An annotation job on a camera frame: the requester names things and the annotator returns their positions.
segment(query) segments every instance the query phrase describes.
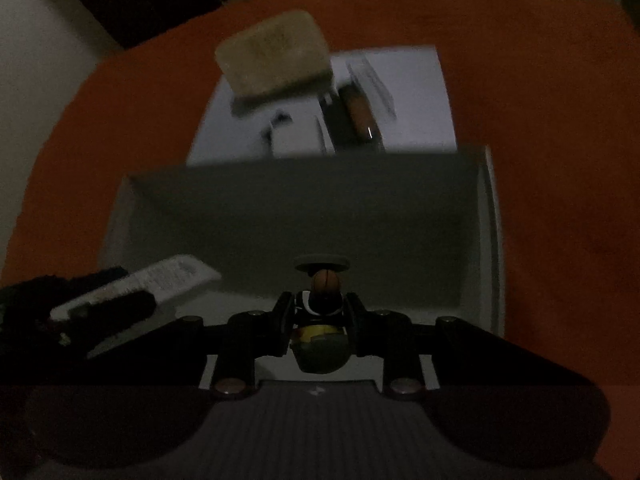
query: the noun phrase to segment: orange ball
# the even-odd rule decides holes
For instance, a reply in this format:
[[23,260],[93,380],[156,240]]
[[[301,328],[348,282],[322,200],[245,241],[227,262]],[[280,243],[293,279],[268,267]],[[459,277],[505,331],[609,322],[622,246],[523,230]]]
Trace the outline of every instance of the orange ball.
[[340,278],[333,270],[318,270],[311,279],[311,292],[314,294],[335,294],[340,292]]

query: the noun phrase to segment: white paper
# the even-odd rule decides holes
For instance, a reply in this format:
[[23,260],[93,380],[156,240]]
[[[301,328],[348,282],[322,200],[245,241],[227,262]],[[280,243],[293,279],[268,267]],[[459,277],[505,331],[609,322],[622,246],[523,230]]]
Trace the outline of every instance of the white paper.
[[[385,149],[455,150],[449,98],[436,49],[404,47],[335,54],[331,62],[335,86],[350,79],[347,62],[362,56],[392,95],[396,109],[395,123],[379,123]],[[262,132],[279,110],[289,114],[294,122],[317,117],[327,153],[333,152],[318,96],[269,102],[242,117],[232,114],[233,100],[234,94],[223,76],[200,122],[187,158],[188,166],[269,156],[270,147]]]

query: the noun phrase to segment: beige sponge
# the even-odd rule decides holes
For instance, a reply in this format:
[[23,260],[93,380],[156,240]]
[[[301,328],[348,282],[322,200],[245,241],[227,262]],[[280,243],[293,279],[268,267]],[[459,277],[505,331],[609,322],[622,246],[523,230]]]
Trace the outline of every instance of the beige sponge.
[[311,14],[290,10],[223,41],[216,61],[239,98],[262,98],[331,72],[329,47]]

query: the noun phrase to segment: open cardboard box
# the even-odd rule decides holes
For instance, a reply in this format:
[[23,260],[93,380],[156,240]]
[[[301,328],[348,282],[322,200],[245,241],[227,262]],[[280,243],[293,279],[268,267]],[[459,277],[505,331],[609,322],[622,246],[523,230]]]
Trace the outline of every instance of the open cardboard box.
[[[270,310],[282,291],[309,287],[293,268],[296,256],[335,253],[351,261],[342,290],[370,310],[397,310],[421,323],[459,316],[503,333],[500,223],[484,148],[258,160],[127,178],[101,266],[133,272],[179,253],[222,274],[176,309],[206,324]],[[290,352],[257,361],[258,378],[318,379],[296,369]],[[378,374],[378,358],[353,357],[321,378]]]

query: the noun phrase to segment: small figurine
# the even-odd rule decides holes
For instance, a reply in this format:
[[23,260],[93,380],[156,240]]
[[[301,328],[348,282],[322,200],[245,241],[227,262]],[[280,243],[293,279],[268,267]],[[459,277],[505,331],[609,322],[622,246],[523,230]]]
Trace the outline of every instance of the small figurine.
[[349,261],[334,254],[309,254],[296,259],[296,269],[311,276],[311,288],[296,295],[297,327],[291,349],[303,372],[335,372],[351,356],[338,277],[338,272],[349,269]]

